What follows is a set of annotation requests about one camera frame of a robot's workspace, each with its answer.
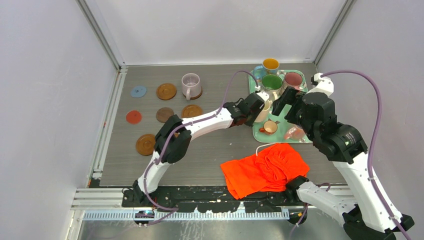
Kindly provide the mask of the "lilac ceramic mug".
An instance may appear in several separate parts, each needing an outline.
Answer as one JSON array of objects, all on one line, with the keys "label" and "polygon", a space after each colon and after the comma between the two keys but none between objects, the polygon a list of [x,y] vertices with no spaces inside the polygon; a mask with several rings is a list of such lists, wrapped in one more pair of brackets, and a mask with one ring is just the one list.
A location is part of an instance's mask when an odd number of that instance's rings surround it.
[{"label": "lilac ceramic mug", "polygon": [[187,73],[181,78],[182,94],[197,96],[202,88],[200,77],[195,73]]}]

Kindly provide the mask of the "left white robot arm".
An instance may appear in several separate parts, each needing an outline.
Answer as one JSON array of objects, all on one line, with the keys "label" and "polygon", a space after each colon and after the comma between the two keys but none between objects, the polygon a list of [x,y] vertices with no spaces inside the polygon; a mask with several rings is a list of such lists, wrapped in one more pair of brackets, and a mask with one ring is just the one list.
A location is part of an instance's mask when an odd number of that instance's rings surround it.
[{"label": "left white robot arm", "polygon": [[191,141],[221,129],[251,127],[269,98],[264,91],[254,91],[238,102],[224,102],[218,109],[196,117],[171,116],[155,136],[152,157],[144,173],[133,183],[134,200],[142,207],[149,206],[163,175],[186,155]]}]

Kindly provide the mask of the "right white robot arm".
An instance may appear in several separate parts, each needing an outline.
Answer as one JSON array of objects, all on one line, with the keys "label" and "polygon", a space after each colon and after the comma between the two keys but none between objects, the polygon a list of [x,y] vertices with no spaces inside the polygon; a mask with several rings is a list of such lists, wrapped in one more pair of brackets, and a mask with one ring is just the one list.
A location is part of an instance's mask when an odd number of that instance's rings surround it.
[{"label": "right white robot arm", "polygon": [[286,184],[286,200],[293,205],[310,204],[328,214],[352,240],[393,240],[395,232],[414,225],[411,216],[399,212],[368,165],[368,147],[360,132],[337,120],[335,103],[322,92],[306,93],[288,87],[274,102],[272,114],[285,106],[285,119],[305,131],[314,147],[339,170],[354,200],[343,199],[320,189],[307,177],[297,176]]}]

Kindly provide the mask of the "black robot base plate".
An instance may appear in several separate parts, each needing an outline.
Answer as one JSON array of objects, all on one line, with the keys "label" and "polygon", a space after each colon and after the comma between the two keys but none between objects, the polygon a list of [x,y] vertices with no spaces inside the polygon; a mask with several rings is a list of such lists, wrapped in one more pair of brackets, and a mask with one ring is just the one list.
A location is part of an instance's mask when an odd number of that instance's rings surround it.
[{"label": "black robot base plate", "polygon": [[245,209],[247,213],[273,213],[284,207],[303,210],[305,203],[296,201],[286,192],[256,192],[241,199],[235,199],[226,186],[159,186],[150,193],[151,201],[140,190],[123,188],[121,205],[125,208],[152,208],[168,213],[234,213]]}]

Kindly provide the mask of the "small tan cup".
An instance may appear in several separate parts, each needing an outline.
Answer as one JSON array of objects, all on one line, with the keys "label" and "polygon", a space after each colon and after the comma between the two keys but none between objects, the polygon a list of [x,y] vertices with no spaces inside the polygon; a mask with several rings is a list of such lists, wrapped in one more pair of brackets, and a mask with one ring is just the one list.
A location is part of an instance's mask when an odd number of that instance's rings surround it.
[{"label": "small tan cup", "polygon": [[263,126],[259,128],[259,132],[266,135],[273,135],[278,130],[279,121],[267,120],[263,123]]}]

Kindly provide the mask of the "dark walnut round coaster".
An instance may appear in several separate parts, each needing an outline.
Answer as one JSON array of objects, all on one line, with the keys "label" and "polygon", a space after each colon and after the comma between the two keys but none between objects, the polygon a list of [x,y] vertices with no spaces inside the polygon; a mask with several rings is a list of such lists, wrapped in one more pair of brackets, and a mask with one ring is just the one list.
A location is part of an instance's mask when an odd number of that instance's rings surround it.
[{"label": "dark walnut round coaster", "polygon": [[171,116],[174,115],[174,111],[170,107],[162,107],[156,112],[156,120],[160,123],[165,123]]}]

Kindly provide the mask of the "red round coaster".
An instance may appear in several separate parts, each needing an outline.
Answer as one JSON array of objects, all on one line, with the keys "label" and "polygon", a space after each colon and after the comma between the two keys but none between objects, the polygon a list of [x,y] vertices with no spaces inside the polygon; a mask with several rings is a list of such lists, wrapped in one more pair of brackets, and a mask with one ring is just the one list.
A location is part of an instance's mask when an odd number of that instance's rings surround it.
[{"label": "red round coaster", "polygon": [[138,110],[131,110],[125,116],[125,120],[132,125],[140,123],[142,119],[143,116]]}]

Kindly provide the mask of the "cream white mug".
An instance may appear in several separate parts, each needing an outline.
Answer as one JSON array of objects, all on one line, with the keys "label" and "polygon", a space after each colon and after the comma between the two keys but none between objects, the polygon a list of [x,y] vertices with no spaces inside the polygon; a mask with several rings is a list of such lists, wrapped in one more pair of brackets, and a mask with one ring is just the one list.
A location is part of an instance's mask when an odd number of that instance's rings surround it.
[{"label": "cream white mug", "polygon": [[272,106],[272,102],[270,100],[267,100],[264,103],[263,109],[261,110],[261,112],[258,114],[258,116],[256,117],[256,119],[254,120],[255,123],[261,123],[263,121],[265,121],[270,113],[270,108]]}]

